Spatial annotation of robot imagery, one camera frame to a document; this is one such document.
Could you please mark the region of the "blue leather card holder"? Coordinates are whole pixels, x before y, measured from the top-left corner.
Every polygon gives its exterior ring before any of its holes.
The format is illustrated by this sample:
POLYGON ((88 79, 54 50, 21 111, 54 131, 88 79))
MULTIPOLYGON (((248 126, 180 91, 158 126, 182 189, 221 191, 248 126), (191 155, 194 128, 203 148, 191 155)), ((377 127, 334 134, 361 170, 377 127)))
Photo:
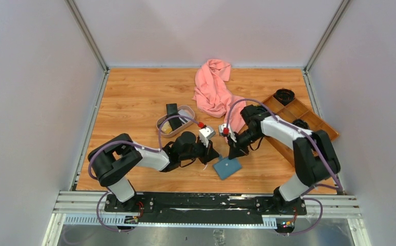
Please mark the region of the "blue leather card holder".
POLYGON ((226 180, 236 172, 242 169, 239 160, 229 159, 228 157, 219 156, 218 161, 213 164, 213 169, 221 180, 226 180))

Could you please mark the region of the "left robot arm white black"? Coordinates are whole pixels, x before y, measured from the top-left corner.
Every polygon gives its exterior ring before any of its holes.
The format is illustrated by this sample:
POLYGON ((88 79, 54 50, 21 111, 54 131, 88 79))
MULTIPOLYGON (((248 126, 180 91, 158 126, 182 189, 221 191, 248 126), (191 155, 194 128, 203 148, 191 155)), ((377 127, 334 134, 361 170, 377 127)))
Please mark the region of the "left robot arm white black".
POLYGON ((170 172, 199 160, 206 165, 217 159, 219 153, 213 142, 186 131, 160 149, 152 149, 132 141, 123 133, 88 154, 88 174, 96 179, 117 199, 119 207, 130 212, 137 207, 136 191, 126 175, 134 167, 170 172))

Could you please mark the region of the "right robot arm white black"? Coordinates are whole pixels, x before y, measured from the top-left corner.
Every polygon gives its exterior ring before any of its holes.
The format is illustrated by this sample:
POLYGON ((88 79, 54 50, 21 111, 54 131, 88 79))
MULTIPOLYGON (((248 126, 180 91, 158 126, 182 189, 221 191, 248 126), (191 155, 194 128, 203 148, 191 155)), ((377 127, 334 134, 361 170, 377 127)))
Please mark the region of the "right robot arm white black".
POLYGON ((337 190, 342 190, 337 178, 341 166, 327 132, 300 128, 264 105, 247 105, 240 115, 247 126, 242 133, 233 131, 229 122, 219 127, 230 147, 229 159, 248 155, 250 145, 264 137, 276 139, 293 152, 295 174, 273 193, 272 203, 276 212, 286 214, 298 199, 323 180, 332 178, 337 190))

